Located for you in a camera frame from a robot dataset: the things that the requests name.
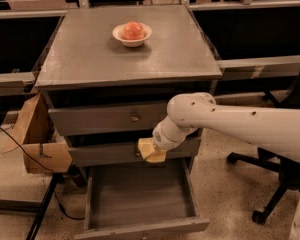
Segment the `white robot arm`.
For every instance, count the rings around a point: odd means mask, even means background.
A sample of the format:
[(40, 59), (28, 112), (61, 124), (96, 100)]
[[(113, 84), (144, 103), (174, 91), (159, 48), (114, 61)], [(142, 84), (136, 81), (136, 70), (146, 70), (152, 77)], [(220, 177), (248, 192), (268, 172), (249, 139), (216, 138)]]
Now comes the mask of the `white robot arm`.
[[(245, 161), (279, 173), (280, 185), (265, 210), (253, 213), (263, 223), (286, 189), (300, 191), (300, 109), (218, 105), (208, 93), (181, 94), (167, 104), (167, 116), (150, 138), (138, 140), (144, 160), (157, 163), (199, 128), (208, 128), (255, 145), (257, 159), (232, 153), (230, 160)], [(300, 199), (289, 240), (300, 240)]]

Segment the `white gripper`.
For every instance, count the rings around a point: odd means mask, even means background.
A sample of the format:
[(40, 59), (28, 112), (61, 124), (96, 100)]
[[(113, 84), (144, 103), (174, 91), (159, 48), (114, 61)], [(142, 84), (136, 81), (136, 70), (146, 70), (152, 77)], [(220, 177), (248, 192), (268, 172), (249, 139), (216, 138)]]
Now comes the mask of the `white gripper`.
[(170, 117), (157, 124), (152, 132), (152, 138), (140, 138), (138, 150), (144, 160), (154, 155), (156, 148), (169, 151), (178, 147), (188, 135), (197, 131), (197, 128), (177, 125)]

